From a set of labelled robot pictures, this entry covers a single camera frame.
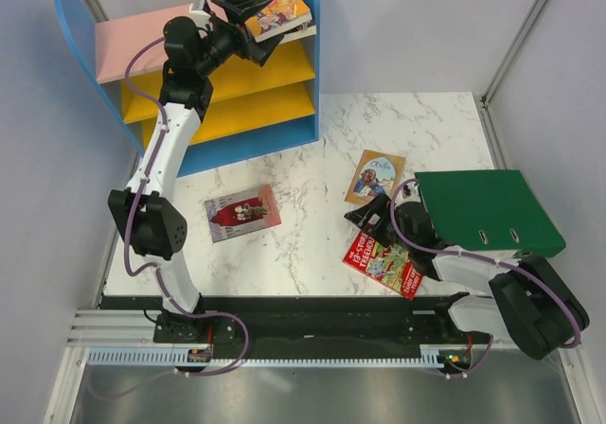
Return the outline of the Charlie Chocolate Factory book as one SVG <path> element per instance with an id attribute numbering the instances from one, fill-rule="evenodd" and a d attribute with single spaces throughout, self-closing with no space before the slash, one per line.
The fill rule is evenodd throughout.
<path id="1" fill-rule="evenodd" d="M 311 20 L 311 9 L 303 0 L 273 0 L 247 20 L 246 25 L 260 43 L 292 29 L 306 27 Z"/>

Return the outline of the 13-Storey Treehouse red book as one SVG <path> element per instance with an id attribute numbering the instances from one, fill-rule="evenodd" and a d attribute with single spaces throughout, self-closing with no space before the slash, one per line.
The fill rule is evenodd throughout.
<path id="1" fill-rule="evenodd" d="M 409 301 L 415 298 L 422 282 L 422 275 L 415 270 L 403 248 L 384 247 L 364 232 L 358 233 L 343 262 Z"/>

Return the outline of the Nineteen Eighty-Four blue book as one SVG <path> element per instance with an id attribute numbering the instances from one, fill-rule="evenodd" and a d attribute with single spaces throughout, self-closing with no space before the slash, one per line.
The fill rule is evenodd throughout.
<path id="1" fill-rule="evenodd" d="M 286 44 L 288 42 L 296 41 L 305 37 L 313 36 L 316 34 L 316 24 L 313 18 L 311 20 L 304 22 L 300 26 L 292 28 L 287 31 L 284 35 L 284 38 L 280 42 L 281 44 Z"/>

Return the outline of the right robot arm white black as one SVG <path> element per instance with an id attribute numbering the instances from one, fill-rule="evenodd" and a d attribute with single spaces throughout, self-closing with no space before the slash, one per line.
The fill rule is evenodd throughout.
<path id="1" fill-rule="evenodd" d="M 444 342 L 483 332 L 508 338 L 541 360 L 556 349 L 577 347 L 589 326 L 587 311 L 546 258 L 491 258 L 449 244 L 421 202 L 396 204 L 380 195 L 345 218 L 382 246 L 403 248 L 418 273 L 472 289 L 434 318 L 435 334 Z"/>

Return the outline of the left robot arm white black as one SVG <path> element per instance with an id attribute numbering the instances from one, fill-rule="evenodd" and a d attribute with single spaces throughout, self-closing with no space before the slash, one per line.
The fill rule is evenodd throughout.
<path id="1" fill-rule="evenodd" d="M 161 89 L 156 97 L 143 96 L 158 109 L 151 143 L 125 188 L 108 197 L 127 275 L 152 271 L 164 309 L 179 314 L 175 331 L 188 342 L 204 338 L 208 321 L 199 312 L 201 295 L 183 254 L 187 221 L 172 203 L 176 178 L 210 105 L 210 75 L 232 56 L 263 66 L 281 42 L 280 35 L 256 39 L 246 24 L 273 2 L 206 0 L 206 7 L 216 6 L 224 15 L 210 13 L 204 26 L 188 16 L 167 21 L 157 41 L 167 56 Z"/>

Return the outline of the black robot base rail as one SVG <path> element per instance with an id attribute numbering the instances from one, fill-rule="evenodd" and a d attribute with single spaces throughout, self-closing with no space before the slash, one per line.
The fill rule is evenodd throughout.
<path id="1" fill-rule="evenodd" d="M 424 345 L 466 349 L 488 342 L 447 315 L 450 297 L 206 297 L 201 322 L 169 315 L 160 297 L 104 297 L 103 310 L 156 311 L 156 342 L 210 343 L 234 357 L 415 355 Z"/>

